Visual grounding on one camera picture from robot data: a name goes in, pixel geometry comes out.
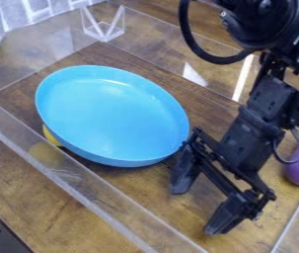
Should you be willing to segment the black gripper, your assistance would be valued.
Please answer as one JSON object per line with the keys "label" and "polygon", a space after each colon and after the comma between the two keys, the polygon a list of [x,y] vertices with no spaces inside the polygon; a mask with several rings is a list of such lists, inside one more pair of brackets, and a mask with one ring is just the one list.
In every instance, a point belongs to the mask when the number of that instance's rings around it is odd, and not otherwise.
{"label": "black gripper", "polygon": [[220,141],[199,127],[192,130],[171,171],[169,193],[183,195],[203,173],[228,197],[203,228],[207,235],[228,233],[244,219],[256,218],[267,202],[275,200],[258,171],[283,135],[280,127],[248,107],[239,108]]}

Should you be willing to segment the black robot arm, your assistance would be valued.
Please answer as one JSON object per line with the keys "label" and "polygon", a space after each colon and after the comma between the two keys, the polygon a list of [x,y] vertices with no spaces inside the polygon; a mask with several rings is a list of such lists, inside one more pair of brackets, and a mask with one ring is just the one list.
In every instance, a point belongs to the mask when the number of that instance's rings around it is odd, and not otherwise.
{"label": "black robot arm", "polygon": [[179,26],[192,52],[205,61],[224,65],[260,52],[260,69],[249,98],[223,137],[213,139],[201,128],[183,142],[169,178],[169,192],[188,191],[205,175],[227,196],[204,233],[227,233],[244,219],[254,220],[274,191],[258,176],[284,133],[299,128],[299,0],[212,0],[223,8],[220,17],[228,33],[243,47],[232,56],[215,56],[197,44],[188,23],[189,0],[180,0]]}

